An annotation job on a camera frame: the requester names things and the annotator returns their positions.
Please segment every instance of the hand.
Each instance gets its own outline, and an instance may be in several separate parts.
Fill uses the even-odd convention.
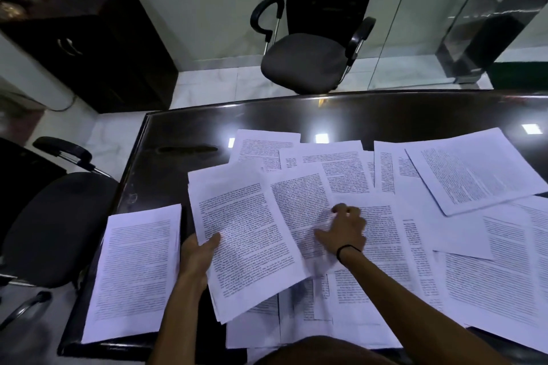
[[[196,234],[192,234],[181,245],[181,263],[179,265],[179,277],[189,275],[198,280],[202,291],[207,286],[206,271],[213,260],[213,253],[221,242],[221,234],[214,234],[208,242],[198,245]]]
[[[366,238],[362,232],[366,227],[366,220],[360,218],[360,209],[339,203],[333,207],[332,211],[337,215],[331,223],[330,230],[314,230],[314,235],[319,243],[332,254],[336,254],[337,250],[346,244],[363,251]]]

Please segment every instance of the green mat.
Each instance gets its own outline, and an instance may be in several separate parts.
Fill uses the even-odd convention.
[[[487,74],[495,90],[548,91],[548,62],[495,62]]]

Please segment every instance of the black wristband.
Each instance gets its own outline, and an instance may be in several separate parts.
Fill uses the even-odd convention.
[[[341,258],[340,258],[341,250],[342,250],[343,248],[346,248],[346,247],[352,247],[354,250],[358,251],[359,253],[361,252],[361,251],[358,250],[356,247],[354,247],[352,244],[345,244],[345,245],[343,245],[342,247],[340,247],[340,248],[337,250],[337,259],[339,260],[339,263],[342,263]]]

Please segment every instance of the glass door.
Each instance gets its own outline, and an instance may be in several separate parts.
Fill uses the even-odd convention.
[[[451,88],[436,57],[442,39],[467,0],[401,0],[369,90],[429,85]]]

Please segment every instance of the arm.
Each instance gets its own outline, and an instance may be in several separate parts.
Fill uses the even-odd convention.
[[[198,245],[196,234],[181,246],[179,278],[169,297],[158,339],[148,365],[194,365],[198,303],[207,286],[206,271],[221,236]]]
[[[423,302],[387,276],[361,252],[366,225],[360,210],[339,204],[331,230],[316,230],[318,241],[336,254],[373,302],[411,358],[421,365],[509,365],[480,338]]]

